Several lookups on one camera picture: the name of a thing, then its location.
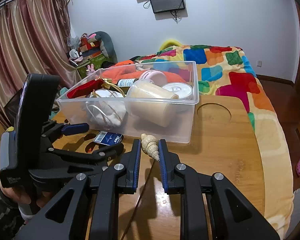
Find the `white plastic lid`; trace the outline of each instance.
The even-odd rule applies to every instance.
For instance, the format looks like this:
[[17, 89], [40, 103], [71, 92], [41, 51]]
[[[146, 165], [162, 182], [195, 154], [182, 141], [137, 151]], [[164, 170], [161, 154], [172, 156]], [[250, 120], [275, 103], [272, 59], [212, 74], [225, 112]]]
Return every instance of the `white plastic lid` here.
[[191, 99], [192, 97], [192, 87], [185, 83], [168, 83], [162, 88], [177, 94], [179, 96], [179, 99]]

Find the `wooden baseboard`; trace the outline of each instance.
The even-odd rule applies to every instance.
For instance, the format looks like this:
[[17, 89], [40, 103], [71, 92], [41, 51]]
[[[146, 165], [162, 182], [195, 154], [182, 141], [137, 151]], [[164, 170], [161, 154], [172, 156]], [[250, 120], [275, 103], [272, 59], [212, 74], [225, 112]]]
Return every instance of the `wooden baseboard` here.
[[257, 75], [257, 78], [259, 80], [273, 81], [273, 82], [278, 82], [278, 83], [283, 83], [283, 84], [294, 86], [294, 83], [291, 80], [287, 80], [287, 79], [283, 79], [283, 78], [276, 78], [276, 77], [270, 77], [270, 76], [264, 76], [264, 75]]

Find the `black handle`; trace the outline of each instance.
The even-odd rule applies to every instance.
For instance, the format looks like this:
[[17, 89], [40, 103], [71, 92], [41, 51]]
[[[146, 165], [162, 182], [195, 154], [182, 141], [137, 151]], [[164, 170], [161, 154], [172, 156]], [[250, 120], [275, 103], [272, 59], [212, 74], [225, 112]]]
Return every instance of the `black handle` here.
[[102, 173], [96, 205], [90, 228], [89, 240], [117, 240], [119, 193], [116, 190], [117, 178], [126, 172], [126, 167], [116, 164]]
[[181, 195], [181, 221], [180, 239], [185, 240], [208, 240], [208, 226], [204, 210], [200, 180], [197, 172], [183, 164], [186, 168], [177, 169], [175, 172], [181, 176], [185, 183], [184, 196]]

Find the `barcode label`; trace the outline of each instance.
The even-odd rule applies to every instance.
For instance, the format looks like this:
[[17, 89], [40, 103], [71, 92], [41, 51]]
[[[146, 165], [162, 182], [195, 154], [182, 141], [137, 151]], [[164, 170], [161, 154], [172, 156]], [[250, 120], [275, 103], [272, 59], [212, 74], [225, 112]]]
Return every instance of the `barcode label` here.
[[106, 134], [107, 134], [108, 132], [105, 132], [105, 131], [101, 131], [98, 135], [97, 135], [97, 137], [95, 138], [95, 142], [96, 143], [100, 143], [102, 140], [103, 140], [103, 138], [106, 136]]

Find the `bed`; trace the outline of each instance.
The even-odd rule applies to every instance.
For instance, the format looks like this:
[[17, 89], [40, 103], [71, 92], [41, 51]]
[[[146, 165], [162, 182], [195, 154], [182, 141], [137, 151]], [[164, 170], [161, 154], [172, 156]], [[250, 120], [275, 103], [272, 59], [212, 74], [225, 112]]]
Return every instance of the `bed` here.
[[201, 94], [239, 98], [258, 142], [265, 180], [265, 218], [284, 238], [293, 210], [293, 175], [277, 115], [249, 60], [239, 47], [169, 47], [136, 61], [195, 61]]

